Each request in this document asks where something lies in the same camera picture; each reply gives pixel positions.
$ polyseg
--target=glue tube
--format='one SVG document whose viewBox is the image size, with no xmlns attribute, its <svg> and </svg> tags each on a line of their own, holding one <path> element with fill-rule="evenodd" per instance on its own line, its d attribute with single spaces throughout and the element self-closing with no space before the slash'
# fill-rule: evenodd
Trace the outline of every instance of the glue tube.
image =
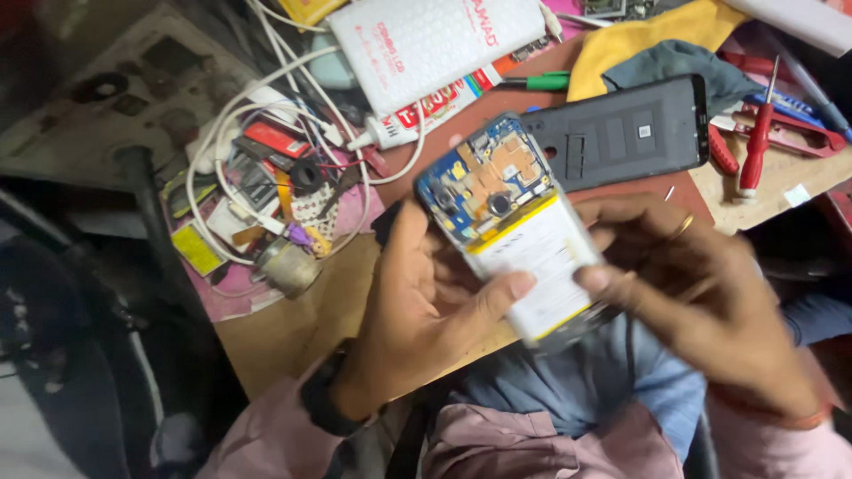
<svg viewBox="0 0 852 479">
<path fill-rule="evenodd" d="M 426 133 L 438 128 L 448 119 L 456 116 L 462 108 L 473 103 L 483 93 L 503 81 L 497 70 L 490 64 L 470 75 L 439 89 L 420 100 L 423 109 L 423 122 Z M 382 150 L 416 141 L 420 136 L 417 124 L 417 112 L 414 106 L 400 109 L 384 118 L 374 115 L 366 118 L 366 131 L 351 141 L 346 147 L 350 151 L 367 145 L 376 144 Z"/>
</svg>

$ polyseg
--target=yellow battery edge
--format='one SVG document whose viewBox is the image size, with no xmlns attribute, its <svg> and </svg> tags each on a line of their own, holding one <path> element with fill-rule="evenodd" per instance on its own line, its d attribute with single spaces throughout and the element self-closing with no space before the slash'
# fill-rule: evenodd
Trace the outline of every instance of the yellow battery edge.
<svg viewBox="0 0 852 479">
<path fill-rule="evenodd" d="M 557 330 L 557 329 L 559 329 L 562 325 L 564 325 L 565 323 L 569 322 L 570 320 L 572 320 L 572 319 L 576 318 L 576 317 L 577 317 L 577 315 L 579 315 L 580 313 L 582 313 L 583 311 L 585 311 L 586 309 L 589 309 L 589 308 L 591 308 L 591 304 L 586 304 L 583 308 L 578 309 L 578 310 L 577 310 L 577 312 L 575 312 L 573 315 L 568 316 L 568 317 L 567 317 L 567 318 L 565 318 L 564 320 L 562 320 L 562 321 L 560 321 L 559 323 L 557 323 L 555 326 L 552 326 L 550 329 L 548 329 L 548 330 L 547 330 L 547 331 L 545 331 L 544 333 L 542 333 L 542 334 L 540 334 L 540 335 L 536 336 L 536 337 L 535 337 L 535 338 L 533 338 L 533 339 L 534 339 L 534 340 L 536 340 L 536 341 L 541 340 L 542 338 L 544 338 L 545 336 L 547 336 L 547 335 L 551 334 L 552 332 L 556 331 L 556 330 Z"/>
<path fill-rule="evenodd" d="M 489 238 L 487 241 L 468 246 L 468 248 L 467 248 L 468 253 L 470 253 L 472 255 L 480 254 L 488 246 L 493 245 L 494 243 L 496 243 L 498 240 L 500 240 L 501 238 L 503 238 L 507 234 L 515 231 L 523 223 L 527 222 L 528 219 L 532 218 L 533 216 L 536 216 L 541 210 L 547 208 L 548 206 L 553 205 L 555 202 L 556 202 L 556 191 L 554 190 L 554 192 L 551 193 L 550 196 L 544 197 L 539 202 L 532 203 L 531 205 L 526 206 L 523 209 L 521 209 L 519 211 L 520 214 L 521 214 L 521 217 L 518 218 L 518 220 L 516 222 L 512 222 L 512 224 L 507 226 L 504 230 L 500 231 L 499 233 L 497 233 L 493 237 Z"/>
</svg>

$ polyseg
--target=hand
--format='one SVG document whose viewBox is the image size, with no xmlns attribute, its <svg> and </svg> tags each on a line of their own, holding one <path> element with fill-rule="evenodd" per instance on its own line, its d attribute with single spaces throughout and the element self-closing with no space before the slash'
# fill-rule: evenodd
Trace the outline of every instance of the hand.
<svg viewBox="0 0 852 479">
<path fill-rule="evenodd" d="M 688 212 L 656 195 L 591 199 L 575 208 L 585 224 L 594 223 L 592 239 L 613 264 L 575 274 L 592 297 L 634 314 L 674 354 L 712 382 L 745 389 L 756 406 L 788 418 L 819 411 L 746 242 L 699 218 L 676 237 Z"/>
<path fill-rule="evenodd" d="M 405 200 L 358 339 L 331 386 L 338 411 L 363 420 L 434 379 L 533 286 L 531 274 L 512 273 L 481 287 L 446 238 L 429 231 L 415 200 Z"/>
</svg>

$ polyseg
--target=smartphone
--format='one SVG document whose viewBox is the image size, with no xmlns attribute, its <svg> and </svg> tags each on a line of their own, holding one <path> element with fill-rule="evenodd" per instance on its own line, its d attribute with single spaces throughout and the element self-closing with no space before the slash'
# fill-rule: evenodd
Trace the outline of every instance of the smartphone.
<svg viewBox="0 0 852 479">
<path fill-rule="evenodd" d="M 681 75 L 521 115 L 567 192 L 710 159 L 705 81 Z"/>
<path fill-rule="evenodd" d="M 509 313 L 528 347 L 561 351 L 617 314 L 574 283 L 578 268 L 603 257 L 516 113 L 435 161 L 414 191 L 481 279 L 535 274 L 538 284 Z"/>
</svg>

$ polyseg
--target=yellow cloth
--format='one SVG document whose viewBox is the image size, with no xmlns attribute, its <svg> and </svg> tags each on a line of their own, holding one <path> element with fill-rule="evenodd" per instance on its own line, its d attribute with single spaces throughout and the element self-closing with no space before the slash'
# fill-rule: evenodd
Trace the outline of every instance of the yellow cloth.
<svg viewBox="0 0 852 479">
<path fill-rule="evenodd" d="M 695 0 L 645 21 L 627 21 L 590 33 L 571 71 L 568 101 L 605 95 L 601 75 L 664 40 L 683 40 L 716 51 L 749 20 L 722 0 Z"/>
</svg>

